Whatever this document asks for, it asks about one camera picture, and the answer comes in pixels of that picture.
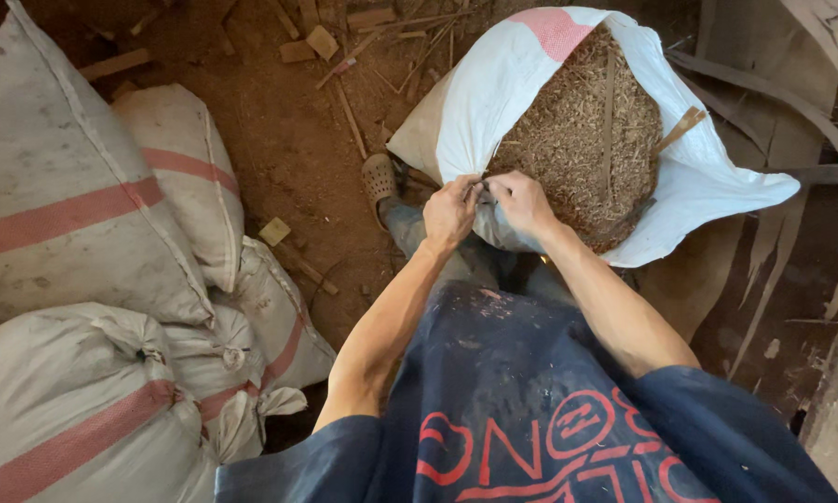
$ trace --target dirt floor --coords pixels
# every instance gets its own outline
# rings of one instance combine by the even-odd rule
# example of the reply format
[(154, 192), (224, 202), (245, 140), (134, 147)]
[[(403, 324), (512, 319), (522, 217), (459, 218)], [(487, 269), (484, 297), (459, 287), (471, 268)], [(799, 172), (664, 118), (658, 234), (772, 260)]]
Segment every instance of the dirt floor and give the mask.
[[(306, 240), (301, 253), (340, 289), (336, 296), (296, 270), (283, 265), (301, 286), (317, 329), (339, 349), (347, 334), (402, 267), (402, 254), (369, 213), (360, 180), (361, 155), (354, 143), (334, 82), (314, 85), (342, 57), (282, 63), (279, 46), (291, 41), (265, 0), (180, 0), (136, 37), (137, 20), (161, 3), (155, 0), (84, 2), (22, 0), (33, 19), (66, 51), (78, 67), (135, 48), (147, 48), (156, 61), (94, 82), (109, 98), (124, 81), (140, 87), (178, 82), (201, 97), (217, 123), (242, 188), (248, 234), (280, 217)], [(299, 23), (297, 3), (281, 0)], [(344, 52), (365, 35), (346, 31), (346, 8), (359, 4), (319, 0), (320, 20)], [(692, 48), (699, 0), (466, 0), (471, 13), (454, 27), (454, 63), (487, 28), (534, 6), (590, 6), (622, 11), (658, 31), (665, 47)], [(401, 0), (402, 19), (448, 14), (462, 3), (451, 0)], [(5, 6), (0, 5), (0, 22)], [(223, 51), (222, 32), (234, 54)], [(111, 31), (114, 41), (97, 31)], [(382, 152), (386, 134), (395, 131), (415, 103), (433, 86), (428, 70), (445, 75), (448, 41), (428, 59), (415, 96), (408, 87), (395, 95), (375, 72), (399, 86), (422, 39), (386, 36), (358, 56), (356, 66), (341, 75), (368, 153)], [(368, 286), (369, 295), (361, 293)]]

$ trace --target sawdust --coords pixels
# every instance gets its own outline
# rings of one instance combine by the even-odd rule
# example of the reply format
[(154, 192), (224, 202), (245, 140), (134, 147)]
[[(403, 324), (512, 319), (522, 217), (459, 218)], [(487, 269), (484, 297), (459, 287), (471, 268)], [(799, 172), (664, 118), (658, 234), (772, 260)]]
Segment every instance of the sawdust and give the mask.
[[(609, 51), (616, 61), (611, 190), (601, 200)], [(636, 81), (608, 28), (600, 25), (503, 137), (488, 170), (495, 175), (518, 169), (537, 179), (556, 216), (603, 253), (633, 232), (640, 215), (621, 219), (655, 190), (658, 166), (648, 155), (660, 139), (658, 105)]]

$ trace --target leg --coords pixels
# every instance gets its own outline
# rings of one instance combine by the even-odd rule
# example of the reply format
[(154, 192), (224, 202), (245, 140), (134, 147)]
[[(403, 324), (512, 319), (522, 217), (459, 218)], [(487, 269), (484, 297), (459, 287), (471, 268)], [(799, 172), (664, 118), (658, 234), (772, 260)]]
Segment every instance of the leg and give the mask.
[[(419, 243), (425, 239), (425, 222), (422, 212), (408, 206), (397, 197), (388, 197), (379, 202), (379, 216), (394, 238), (394, 243), (407, 258), (413, 256)], [(469, 234), (435, 282), (435, 289), (447, 281), (462, 280), (478, 286), (497, 290), (497, 258), (492, 246), (484, 243), (475, 234)]]

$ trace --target pile of sacks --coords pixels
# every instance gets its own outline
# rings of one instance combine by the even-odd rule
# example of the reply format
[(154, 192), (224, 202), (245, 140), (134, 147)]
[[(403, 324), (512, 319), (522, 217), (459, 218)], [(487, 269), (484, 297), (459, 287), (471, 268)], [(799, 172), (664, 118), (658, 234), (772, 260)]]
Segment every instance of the pile of sacks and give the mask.
[(110, 108), (16, 0), (0, 28), (0, 501), (212, 501), (335, 353), (244, 236), (211, 115)]

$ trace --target white sack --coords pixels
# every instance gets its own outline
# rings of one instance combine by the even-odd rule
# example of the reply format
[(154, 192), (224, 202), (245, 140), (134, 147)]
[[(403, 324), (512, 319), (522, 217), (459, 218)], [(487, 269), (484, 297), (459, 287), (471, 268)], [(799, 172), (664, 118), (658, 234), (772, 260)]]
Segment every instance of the white sack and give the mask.
[(212, 502), (217, 458), (165, 342), (97, 303), (0, 325), (0, 501)]
[(231, 295), (213, 297), (245, 314), (267, 368), (261, 389), (305, 387), (323, 381), (335, 350), (316, 331), (301, 292), (267, 245), (246, 236)]
[(128, 92), (111, 107), (155, 171), (204, 278), (232, 292), (245, 212), (208, 108), (179, 84)]
[[(177, 382), (200, 404), (201, 422), (220, 463), (232, 463), (263, 451), (265, 416), (303, 410), (307, 399), (290, 388), (259, 393), (266, 362), (245, 315), (220, 305), (214, 309), (213, 330), (164, 326), (167, 354)], [(277, 404), (284, 395), (288, 400)], [(280, 413), (293, 404), (300, 408)]]
[(0, 323), (95, 301), (201, 323), (201, 271), (133, 138), (16, 0), (0, 27)]
[[(604, 22), (640, 85), (659, 104), (664, 134), (691, 106), (704, 110), (671, 70), (658, 35), (614, 11), (540, 7), (489, 29), (413, 109), (388, 143), (407, 164), (439, 184), (481, 174), (503, 136), (540, 88), (592, 28)], [(603, 255), (612, 265), (638, 267), (664, 257), (699, 225), (788, 199), (800, 185), (786, 175), (759, 175), (733, 166), (708, 117), (659, 155), (658, 200), (622, 244)], [(474, 231), (512, 251), (542, 248), (505, 221), (497, 205), (479, 205)]]

